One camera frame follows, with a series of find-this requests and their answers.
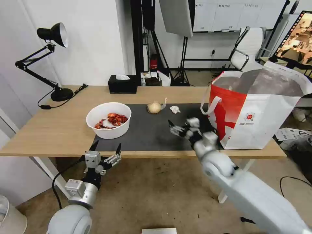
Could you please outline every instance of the black desk lamp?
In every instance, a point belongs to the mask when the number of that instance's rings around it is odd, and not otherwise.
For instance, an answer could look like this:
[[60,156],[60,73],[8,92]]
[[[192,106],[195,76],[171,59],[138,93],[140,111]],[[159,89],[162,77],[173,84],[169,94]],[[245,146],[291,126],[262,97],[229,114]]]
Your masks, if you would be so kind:
[[[28,69],[28,66],[39,61],[40,59],[44,58],[45,56],[51,54],[54,52],[55,45],[51,42],[51,40],[55,41],[60,46],[63,46],[65,48],[68,47],[68,36],[66,33],[66,29],[63,23],[57,23],[55,24],[51,29],[45,29],[45,28],[38,28],[37,29],[38,36],[45,40],[47,45],[43,47],[42,49],[38,50],[37,52],[31,54],[30,56],[17,61],[15,63],[16,67],[27,72],[28,74],[36,77],[38,80],[41,80],[42,82],[46,83],[47,85],[51,86],[54,91],[51,93],[51,99],[53,101],[65,101],[73,97],[73,92],[70,89],[67,88],[61,88],[59,87],[58,83],[48,80],[47,78],[44,78],[37,73],[31,71]],[[44,51],[45,49],[48,49],[50,52],[38,57],[38,58],[32,58],[36,54],[40,53],[41,51]]]

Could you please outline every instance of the robotic hand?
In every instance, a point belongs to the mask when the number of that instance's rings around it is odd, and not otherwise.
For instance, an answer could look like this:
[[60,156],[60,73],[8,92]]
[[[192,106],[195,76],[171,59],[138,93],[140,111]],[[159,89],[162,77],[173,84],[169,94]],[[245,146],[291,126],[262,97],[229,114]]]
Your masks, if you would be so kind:
[[199,120],[189,118],[183,127],[169,120],[170,132],[191,143],[204,173],[214,180],[237,209],[268,233],[312,234],[292,204],[254,174],[243,171],[231,159],[217,151],[217,135],[201,133]]
[[116,153],[109,158],[102,157],[99,152],[93,151],[97,142],[86,152],[86,176],[82,180],[70,179],[66,183],[66,190],[71,195],[69,204],[57,211],[50,220],[49,234],[89,234],[92,219],[89,210],[93,208],[96,193],[101,187],[101,177],[121,160],[121,144]]

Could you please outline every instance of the lamp shade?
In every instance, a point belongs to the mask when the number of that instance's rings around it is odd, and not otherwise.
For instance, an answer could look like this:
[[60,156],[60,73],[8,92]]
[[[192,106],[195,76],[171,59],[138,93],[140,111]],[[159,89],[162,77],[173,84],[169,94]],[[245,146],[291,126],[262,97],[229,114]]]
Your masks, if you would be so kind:
[[37,34],[43,40],[53,40],[60,46],[68,47],[68,35],[63,23],[57,23],[51,29],[38,28]]

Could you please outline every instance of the white bowl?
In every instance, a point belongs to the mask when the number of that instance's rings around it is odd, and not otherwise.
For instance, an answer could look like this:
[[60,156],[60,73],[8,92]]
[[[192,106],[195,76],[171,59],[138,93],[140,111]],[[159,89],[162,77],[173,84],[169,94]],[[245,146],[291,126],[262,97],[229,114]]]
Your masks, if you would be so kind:
[[[101,120],[107,119],[109,113],[124,115],[128,118],[124,124],[112,129],[96,129],[94,126]],[[96,135],[103,139],[114,139],[125,134],[130,125],[131,109],[119,102],[107,102],[96,106],[87,114],[86,123]]]

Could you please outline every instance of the wooden table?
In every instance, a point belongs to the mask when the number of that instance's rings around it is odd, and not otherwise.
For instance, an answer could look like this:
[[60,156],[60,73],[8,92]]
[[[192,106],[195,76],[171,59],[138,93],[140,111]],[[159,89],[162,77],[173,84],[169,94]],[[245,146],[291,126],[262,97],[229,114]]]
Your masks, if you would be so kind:
[[[67,86],[72,90],[78,86]],[[39,110],[35,116],[1,150],[2,156],[32,156],[51,177],[58,173],[48,157],[80,157],[90,148],[95,134],[85,122],[86,115],[104,102],[145,104],[155,100],[167,103],[200,103],[206,87],[138,87],[137,94],[110,94],[107,86],[90,86],[65,105]],[[271,140],[262,150],[224,150],[231,158],[245,159],[248,170],[255,159],[279,159],[286,155]],[[101,152],[111,156],[114,152]],[[194,158],[194,151],[123,151],[123,158]],[[56,184],[69,197],[59,176]]]

